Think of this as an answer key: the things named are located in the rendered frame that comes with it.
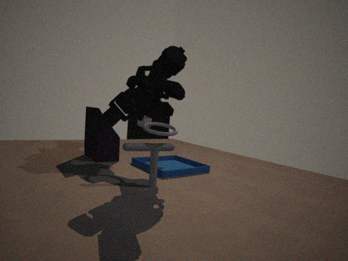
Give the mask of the blue tray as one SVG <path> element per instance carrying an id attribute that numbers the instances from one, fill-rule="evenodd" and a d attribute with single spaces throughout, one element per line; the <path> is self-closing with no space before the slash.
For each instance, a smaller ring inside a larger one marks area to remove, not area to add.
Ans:
<path id="1" fill-rule="evenodd" d="M 150 157 L 133 157 L 132 164 L 146 171 L 150 171 Z M 210 172 L 210 166 L 199 163 L 194 160 L 189 160 L 180 156 L 158 156 L 158 167 L 163 166 L 163 169 L 157 169 L 157 176 L 162 178 L 194 175 L 203 172 Z"/>

